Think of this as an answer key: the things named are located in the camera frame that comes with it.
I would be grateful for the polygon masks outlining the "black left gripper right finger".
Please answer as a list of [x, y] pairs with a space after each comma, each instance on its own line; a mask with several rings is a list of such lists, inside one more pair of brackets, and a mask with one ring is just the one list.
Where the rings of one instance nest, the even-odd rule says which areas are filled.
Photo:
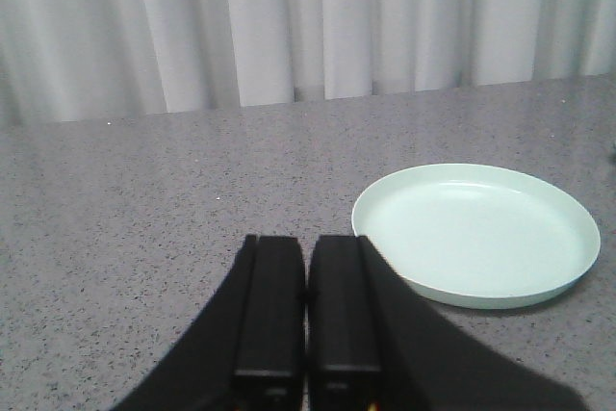
[[366, 237], [319, 237], [309, 271], [313, 410], [584, 410], [572, 388], [441, 316]]

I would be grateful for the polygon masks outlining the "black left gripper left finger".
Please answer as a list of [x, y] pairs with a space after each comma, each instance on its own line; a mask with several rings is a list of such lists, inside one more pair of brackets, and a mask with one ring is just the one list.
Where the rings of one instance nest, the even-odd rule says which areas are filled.
[[116, 409], [300, 409], [304, 296], [298, 240], [246, 236], [190, 327]]

